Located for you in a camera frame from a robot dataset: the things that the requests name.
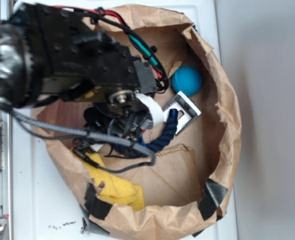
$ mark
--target white surface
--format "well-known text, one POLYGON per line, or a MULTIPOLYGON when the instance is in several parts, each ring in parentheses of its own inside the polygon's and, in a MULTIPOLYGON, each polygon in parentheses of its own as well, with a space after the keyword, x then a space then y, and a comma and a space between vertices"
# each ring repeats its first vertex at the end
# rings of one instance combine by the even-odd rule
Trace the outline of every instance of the white surface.
MULTIPOLYGON (((50 4, 65 4, 87 8, 103 6, 110 8, 126 1, 46 1, 50 4)), ((131 1, 147 4, 144 1, 131 1)), ((196 23, 201 36, 206 39, 219 56, 214 2, 212 0, 178 0, 162 2, 152 0, 149 5, 184 12, 196 23)), ((42 140, 31 137, 17 124, 13 126, 13 217, 14 240, 75 240, 91 237, 110 240, 93 233, 80 234, 83 226, 81 209, 52 163, 42 140)), ((217 224, 206 229, 196 239, 237 240, 237 228, 233 194, 228 214, 217 224)))
POLYGON ((295 0, 217 0, 221 60, 239 97, 240 240, 295 239, 295 0))

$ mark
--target red wire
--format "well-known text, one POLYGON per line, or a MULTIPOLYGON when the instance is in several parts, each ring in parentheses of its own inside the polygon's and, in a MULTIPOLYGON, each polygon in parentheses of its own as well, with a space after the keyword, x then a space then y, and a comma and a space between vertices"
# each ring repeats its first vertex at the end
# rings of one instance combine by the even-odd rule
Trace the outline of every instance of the red wire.
MULTIPOLYGON (((57 9, 76 9, 76 10, 82 10, 82 11, 86 11, 92 14, 97 14, 98 11, 97 10, 92 10, 92 9, 87 9, 87 8, 81 8, 81 7, 76 7, 76 6, 64 6, 64 5, 54 5, 52 6, 53 8, 57 8, 57 9)), ((122 17, 115 11, 111 11, 111 10, 106 10, 105 11, 106 15, 108 16, 112 16, 117 18, 117 20, 122 24, 125 25, 125 22, 123 21, 122 17)))

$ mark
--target cardboard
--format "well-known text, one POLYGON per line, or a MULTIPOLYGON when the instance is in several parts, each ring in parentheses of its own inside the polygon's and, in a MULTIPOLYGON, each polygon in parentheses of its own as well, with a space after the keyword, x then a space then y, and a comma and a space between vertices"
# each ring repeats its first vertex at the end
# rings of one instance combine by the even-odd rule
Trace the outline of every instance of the cardboard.
MULTIPOLYGON (((150 46, 158 49, 157 57, 169 77, 183 65, 199 69, 203 78, 201 90, 191 99, 202 114, 176 136, 165 150, 157 154, 156 165, 129 170, 118 176, 140 184, 146 208, 134 211, 127 205, 114 204, 104 220, 90 215, 89 219, 110 233, 111 237, 131 240, 175 240, 197 233, 226 214, 241 150, 241 116, 238 98, 217 60, 213 49, 192 27, 182 13, 147 7, 125 5, 113 9, 118 12, 150 46), (228 190, 227 195, 211 216, 200 212, 200 201, 206 182, 211 179, 228 190)), ((126 35, 114 26, 102 23, 121 44, 131 46, 126 35)), ((131 53, 139 53, 131 47, 131 53)), ((169 88, 157 94, 155 100, 164 107, 174 96, 169 88)), ((82 128, 83 111, 91 103, 57 101, 36 109, 32 116, 61 126, 82 128)), ((164 126, 161 124, 144 133, 145 142, 156 139, 164 126)), ((39 134, 56 133, 36 129, 39 134)), ((84 165, 69 150, 71 141, 46 140, 47 150, 62 178, 86 209, 85 194, 90 179, 84 165)), ((109 152, 106 145, 101 155, 109 152)), ((131 160, 130 164, 141 159, 131 160)), ((128 166, 129 160, 104 159, 109 168, 128 166)))

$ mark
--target silver metal bracket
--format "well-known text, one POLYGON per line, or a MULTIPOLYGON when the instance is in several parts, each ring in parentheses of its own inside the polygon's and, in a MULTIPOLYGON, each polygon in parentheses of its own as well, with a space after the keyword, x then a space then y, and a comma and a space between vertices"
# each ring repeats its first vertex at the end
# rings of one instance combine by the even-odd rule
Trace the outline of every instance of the silver metal bracket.
POLYGON ((165 123, 168 120, 170 109, 176 109, 183 113, 183 116, 178 119, 175 135, 179 135, 189 124, 201 115, 201 111, 198 107, 182 91, 179 91, 163 109, 165 123))

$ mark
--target yellow sponge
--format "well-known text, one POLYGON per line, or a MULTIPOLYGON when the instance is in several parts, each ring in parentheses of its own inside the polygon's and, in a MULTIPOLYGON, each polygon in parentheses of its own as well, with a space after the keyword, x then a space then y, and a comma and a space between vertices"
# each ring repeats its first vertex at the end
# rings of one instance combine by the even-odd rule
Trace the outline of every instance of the yellow sponge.
MULTIPOLYGON (((86 153, 86 155, 92 161, 105 167, 98 153, 86 153)), ((87 168, 91 179, 95 179, 96 184, 105 183, 105 187, 98 196, 101 200, 109 204, 129 205, 135 211, 144 209, 143 191, 140 185, 132 184, 128 180, 115 176, 107 171, 97 169, 85 161, 82 162, 87 168)))

